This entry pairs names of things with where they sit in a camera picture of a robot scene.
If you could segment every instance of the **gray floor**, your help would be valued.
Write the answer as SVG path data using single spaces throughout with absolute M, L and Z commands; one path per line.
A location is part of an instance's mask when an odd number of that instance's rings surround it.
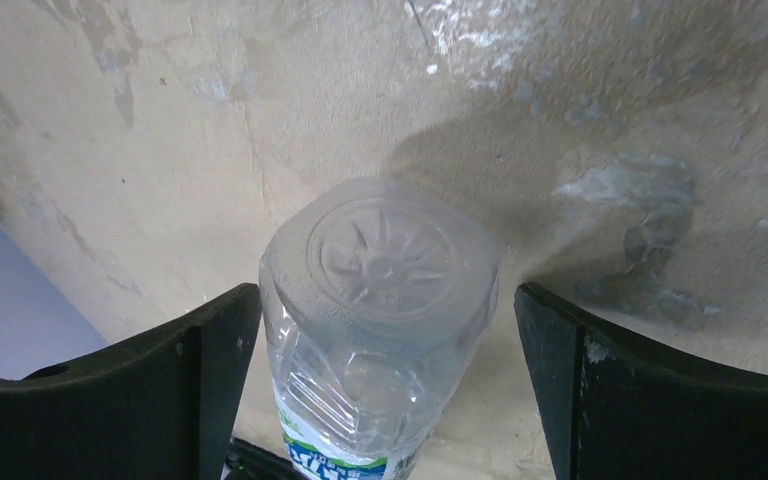
M 106 346 L 0 230 L 0 378 L 20 379 Z

